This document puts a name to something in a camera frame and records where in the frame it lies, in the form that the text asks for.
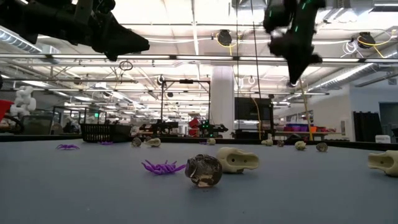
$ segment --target white pillar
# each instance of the white pillar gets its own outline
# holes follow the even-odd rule
[[[223,124],[228,131],[220,133],[231,138],[234,128],[234,71],[229,66],[217,66],[211,76],[210,123]]]

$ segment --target purple toy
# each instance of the purple toy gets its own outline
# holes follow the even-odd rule
[[[156,166],[151,164],[148,160],[145,161],[149,164],[146,165],[145,163],[141,162],[141,164],[144,165],[145,169],[157,175],[173,174],[185,168],[185,165],[180,165],[179,167],[176,167],[175,164],[177,163],[177,161],[173,162],[172,164],[167,164],[166,161],[164,164],[158,164]]]
[[[79,147],[75,146],[74,144],[61,144],[57,146],[56,149],[61,149],[61,150],[74,150],[74,149],[80,149]]]
[[[100,142],[100,144],[103,146],[108,146],[108,145],[112,145],[113,142]]]

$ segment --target white robot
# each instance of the white robot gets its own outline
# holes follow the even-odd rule
[[[14,104],[11,105],[11,116],[27,116],[31,111],[36,110],[36,99],[32,97],[33,87],[21,86],[17,91]]]

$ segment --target orange object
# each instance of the orange object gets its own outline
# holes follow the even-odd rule
[[[8,100],[0,100],[0,121],[14,103]]]
[[[317,127],[311,127],[310,129],[312,133],[315,133],[317,131]]]

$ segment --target black basket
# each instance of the black basket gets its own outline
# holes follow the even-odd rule
[[[85,142],[129,142],[130,126],[120,124],[80,124]]]

